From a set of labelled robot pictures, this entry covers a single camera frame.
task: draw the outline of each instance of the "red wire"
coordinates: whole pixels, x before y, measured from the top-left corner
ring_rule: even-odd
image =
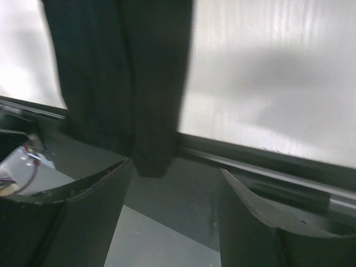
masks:
[[[26,143],[23,144],[23,148],[25,149],[25,151],[26,151],[27,153],[29,153]]]

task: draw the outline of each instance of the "black cover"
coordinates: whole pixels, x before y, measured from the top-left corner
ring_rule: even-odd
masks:
[[[222,172],[218,222],[222,267],[356,266],[356,235],[339,236],[287,214]]]
[[[122,161],[32,196],[0,197],[0,266],[103,266],[131,173]]]
[[[16,148],[25,143],[27,139],[28,137],[25,132],[4,130],[0,128],[0,164]]]
[[[142,176],[172,160],[185,82],[191,0],[43,0],[64,132],[131,156]]]

